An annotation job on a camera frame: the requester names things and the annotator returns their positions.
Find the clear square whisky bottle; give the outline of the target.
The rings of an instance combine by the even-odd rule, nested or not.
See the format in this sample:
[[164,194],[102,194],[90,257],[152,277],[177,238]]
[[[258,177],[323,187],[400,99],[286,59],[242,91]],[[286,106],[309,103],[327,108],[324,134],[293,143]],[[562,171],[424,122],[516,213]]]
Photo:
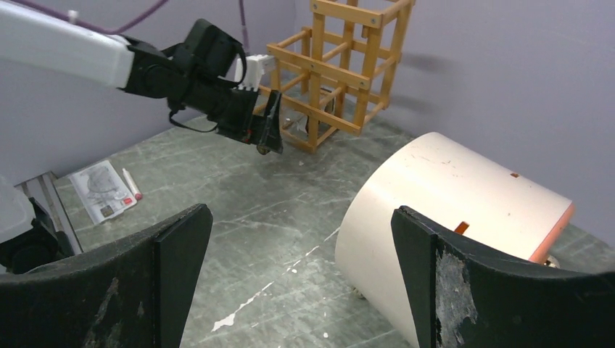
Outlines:
[[288,106],[281,108],[281,127],[284,131],[301,138],[303,140],[308,139],[308,132],[306,127],[308,126],[308,117],[306,114],[301,113]]

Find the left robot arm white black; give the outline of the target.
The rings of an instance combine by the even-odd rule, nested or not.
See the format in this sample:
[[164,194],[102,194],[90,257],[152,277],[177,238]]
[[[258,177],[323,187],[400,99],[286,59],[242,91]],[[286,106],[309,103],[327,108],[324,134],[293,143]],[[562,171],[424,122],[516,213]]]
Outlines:
[[247,55],[242,43],[198,19],[187,37],[166,49],[101,30],[74,12],[55,12],[29,1],[1,3],[1,58],[96,81],[127,94],[164,99],[169,122],[196,110],[220,136],[282,153],[282,92],[257,105],[260,81],[273,57]]

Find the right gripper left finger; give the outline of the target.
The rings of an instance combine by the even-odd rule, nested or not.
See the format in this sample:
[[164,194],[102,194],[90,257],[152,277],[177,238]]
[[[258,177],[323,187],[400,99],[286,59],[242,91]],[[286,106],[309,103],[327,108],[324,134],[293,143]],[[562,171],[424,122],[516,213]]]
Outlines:
[[3,347],[179,347],[212,231],[195,204],[90,251],[1,277]]

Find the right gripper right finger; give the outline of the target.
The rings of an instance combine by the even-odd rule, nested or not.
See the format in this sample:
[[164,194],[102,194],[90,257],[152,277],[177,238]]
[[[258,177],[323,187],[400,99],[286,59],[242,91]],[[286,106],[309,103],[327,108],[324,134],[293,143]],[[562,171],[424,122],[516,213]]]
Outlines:
[[414,209],[391,217],[420,347],[612,347],[614,273],[550,268]]

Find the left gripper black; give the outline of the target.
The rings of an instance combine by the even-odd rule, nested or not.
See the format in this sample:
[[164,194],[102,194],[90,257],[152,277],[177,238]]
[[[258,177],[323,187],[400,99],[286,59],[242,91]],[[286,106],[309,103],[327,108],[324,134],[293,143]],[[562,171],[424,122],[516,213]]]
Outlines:
[[257,144],[261,155],[270,152],[282,154],[284,147],[280,132],[282,93],[272,90],[263,116],[254,114],[260,92],[254,89],[232,89],[221,111],[207,119],[217,124],[218,135],[243,144]]

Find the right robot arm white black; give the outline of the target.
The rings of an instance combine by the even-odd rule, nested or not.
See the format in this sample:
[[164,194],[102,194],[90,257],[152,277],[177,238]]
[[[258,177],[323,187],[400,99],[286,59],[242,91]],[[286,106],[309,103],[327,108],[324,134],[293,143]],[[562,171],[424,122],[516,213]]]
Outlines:
[[[1,185],[3,347],[179,347],[212,230],[205,204],[86,253]],[[343,223],[336,259],[415,347],[612,347],[614,272],[550,268],[407,206]]]

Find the wooden hexagonal wine rack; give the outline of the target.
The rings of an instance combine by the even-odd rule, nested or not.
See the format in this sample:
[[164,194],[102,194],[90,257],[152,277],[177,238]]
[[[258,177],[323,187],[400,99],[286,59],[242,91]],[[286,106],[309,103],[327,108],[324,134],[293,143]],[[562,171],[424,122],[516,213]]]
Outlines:
[[292,146],[314,153],[337,131],[359,136],[389,106],[415,5],[390,1],[384,9],[368,9],[359,1],[311,1],[312,25],[268,44],[275,67],[271,85],[261,91],[280,91],[284,106],[307,115],[307,140],[280,122]]

